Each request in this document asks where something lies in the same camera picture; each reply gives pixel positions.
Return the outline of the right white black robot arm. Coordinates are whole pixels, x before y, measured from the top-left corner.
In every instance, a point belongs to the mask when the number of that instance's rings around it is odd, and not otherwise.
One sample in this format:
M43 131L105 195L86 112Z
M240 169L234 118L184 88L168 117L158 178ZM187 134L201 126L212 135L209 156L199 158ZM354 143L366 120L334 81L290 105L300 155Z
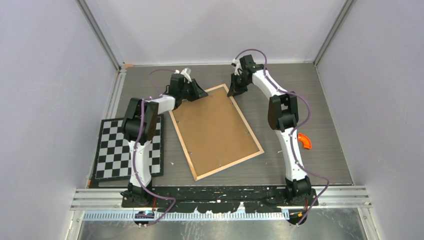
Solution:
M291 205L299 205L312 192L310 178L303 169L298 143L298 99L295 92L282 88L270 75L264 64L254 61L252 55L232 60L229 97L241 95L248 85L258 87L268 98L267 121L275 131L281 145L285 164L285 189L283 196Z

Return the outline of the blue picture frame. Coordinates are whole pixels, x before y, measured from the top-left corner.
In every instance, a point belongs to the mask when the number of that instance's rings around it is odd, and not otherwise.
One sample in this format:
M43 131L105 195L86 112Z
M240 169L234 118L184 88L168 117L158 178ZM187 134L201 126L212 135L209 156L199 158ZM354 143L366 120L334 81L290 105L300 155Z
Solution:
M184 100L170 117L191 174L199 181L265 151L225 84Z

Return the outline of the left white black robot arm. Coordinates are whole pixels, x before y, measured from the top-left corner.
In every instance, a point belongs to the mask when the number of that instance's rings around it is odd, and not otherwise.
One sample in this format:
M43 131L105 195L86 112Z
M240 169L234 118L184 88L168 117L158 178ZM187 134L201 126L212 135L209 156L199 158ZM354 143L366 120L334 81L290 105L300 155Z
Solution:
M164 93L157 97L130 99L122 122L124 139L128 141L131 174L124 199L148 207L160 195L152 191L149 164L150 145L156 134L158 116L177 109L183 101L193 102L208 96L188 73L175 72Z

